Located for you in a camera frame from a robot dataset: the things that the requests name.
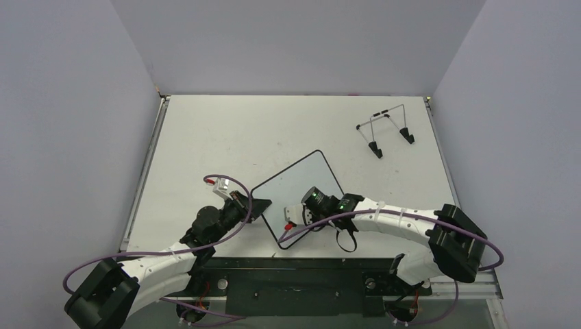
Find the small black-framed whiteboard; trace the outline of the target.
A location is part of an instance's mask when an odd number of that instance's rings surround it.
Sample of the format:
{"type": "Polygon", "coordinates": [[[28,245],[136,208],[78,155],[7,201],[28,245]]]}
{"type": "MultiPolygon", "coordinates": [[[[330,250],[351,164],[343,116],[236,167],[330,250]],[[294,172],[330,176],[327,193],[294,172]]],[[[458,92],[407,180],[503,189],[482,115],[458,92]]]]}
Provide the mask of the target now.
{"type": "Polygon", "coordinates": [[[299,204],[313,186],[327,196],[344,195],[324,153],[319,149],[252,188],[253,198],[271,200],[271,205],[262,213],[262,218],[275,240],[284,233],[285,207],[299,204]]]}

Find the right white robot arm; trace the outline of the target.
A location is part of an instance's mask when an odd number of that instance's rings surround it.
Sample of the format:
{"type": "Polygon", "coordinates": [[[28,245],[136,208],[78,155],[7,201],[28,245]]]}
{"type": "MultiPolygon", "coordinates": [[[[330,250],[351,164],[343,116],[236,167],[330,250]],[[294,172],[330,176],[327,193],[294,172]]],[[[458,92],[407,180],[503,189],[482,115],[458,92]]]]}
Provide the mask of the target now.
{"type": "Polygon", "coordinates": [[[301,203],[315,219],[327,219],[339,230],[386,234],[422,246],[420,253],[402,252],[387,273],[386,283],[396,293],[438,276],[475,281],[487,236],[455,205],[408,210],[351,193],[337,198],[316,187],[301,203]]]}

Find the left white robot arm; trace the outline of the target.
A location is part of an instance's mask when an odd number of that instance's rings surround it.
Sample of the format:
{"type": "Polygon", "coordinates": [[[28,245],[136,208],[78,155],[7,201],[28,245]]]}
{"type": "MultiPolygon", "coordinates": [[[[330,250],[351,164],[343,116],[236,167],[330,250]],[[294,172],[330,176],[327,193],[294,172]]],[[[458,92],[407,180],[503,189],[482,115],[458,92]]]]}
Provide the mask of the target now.
{"type": "Polygon", "coordinates": [[[234,191],[221,208],[201,208],[185,235],[167,249],[121,262],[100,260],[64,305],[65,313],[80,328],[121,328],[129,316],[162,297],[199,293],[204,275],[198,270],[214,255],[215,245],[271,204],[234,191]]]}

